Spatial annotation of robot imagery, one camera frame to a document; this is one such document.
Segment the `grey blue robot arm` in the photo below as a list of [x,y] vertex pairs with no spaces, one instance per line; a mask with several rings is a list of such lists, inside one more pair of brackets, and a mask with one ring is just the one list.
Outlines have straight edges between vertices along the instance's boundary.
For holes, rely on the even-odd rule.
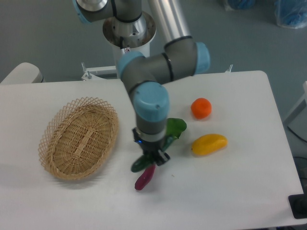
[[166,133],[169,97],[165,83],[204,73],[210,66],[210,53],[195,42],[178,0],[151,0],[154,28],[163,35],[164,52],[146,57],[138,50],[146,44],[149,25],[139,0],[75,0],[74,8],[83,23],[110,21],[113,43],[121,56],[116,64],[136,114],[134,140],[143,151],[131,170],[141,162],[163,165],[169,160]]

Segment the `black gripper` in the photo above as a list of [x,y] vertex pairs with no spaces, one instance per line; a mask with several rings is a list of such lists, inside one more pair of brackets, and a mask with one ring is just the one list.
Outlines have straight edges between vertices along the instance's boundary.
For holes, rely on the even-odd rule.
[[144,154],[151,154],[153,164],[161,166],[170,160],[170,156],[163,150],[166,128],[156,134],[146,134],[138,128],[132,130],[134,142],[139,144]]

